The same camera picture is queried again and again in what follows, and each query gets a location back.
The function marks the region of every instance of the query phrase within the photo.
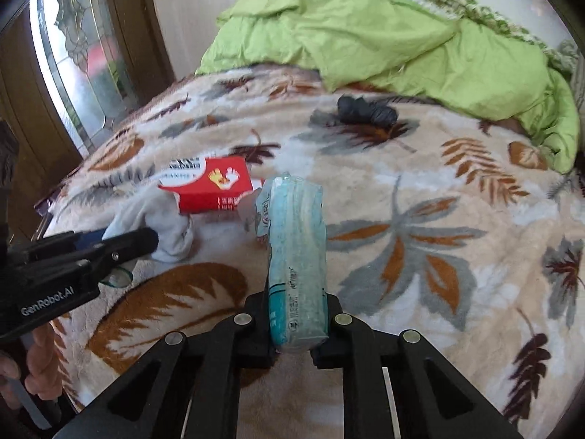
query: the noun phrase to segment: blue wrapped package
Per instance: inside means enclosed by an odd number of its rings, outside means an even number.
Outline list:
[[[268,308],[277,349],[299,352],[327,339],[327,233],[323,188],[288,174],[270,180],[257,200],[268,226]],[[262,225],[258,226],[261,234]]]

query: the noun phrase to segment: human hand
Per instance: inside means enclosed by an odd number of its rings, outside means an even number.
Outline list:
[[[55,332],[51,324],[33,330],[34,344],[26,354],[26,365],[30,375],[24,379],[24,386],[30,394],[38,394],[40,399],[49,401],[61,396],[63,386],[59,375],[59,358],[55,354]],[[6,378],[19,379],[20,369],[11,359],[0,351],[0,394],[11,409],[20,408]]]

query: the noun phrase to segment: red cardboard box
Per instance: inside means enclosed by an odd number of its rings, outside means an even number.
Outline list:
[[[184,158],[172,161],[159,187],[177,197],[181,213],[232,210],[262,180],[252,180],[241,157]]]

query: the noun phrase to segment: floral bedspread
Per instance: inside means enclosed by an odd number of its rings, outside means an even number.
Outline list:
[[[386,100],[390,128],[341,124],[342,93]],[[88,158],[49,233],[106,227],[169,161],[239,154],[252,176],[324,187],[328,290],[372,328],[421,331],[526,438],[545,438],[585,369],[580,187],[525,137],[433,101],[256,66],[188,78]],[[195,215],[180,265],[139,261],[127,289],[56,321],[60,371],[79,409],[165,333],[210,329],[262,289],[267,253],[235,212]],[[282,355],[244,376],[239,437],[343,437],[340,371]]]

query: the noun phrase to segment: green blanket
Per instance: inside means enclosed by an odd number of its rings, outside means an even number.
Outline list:
[[[198,74],[294,64],[319,70],[329,90],[368,81],[482,119],[516,116],[552,168],[573,166],[577,110],[536,46],[408,0],[239,0],[218,23]]]

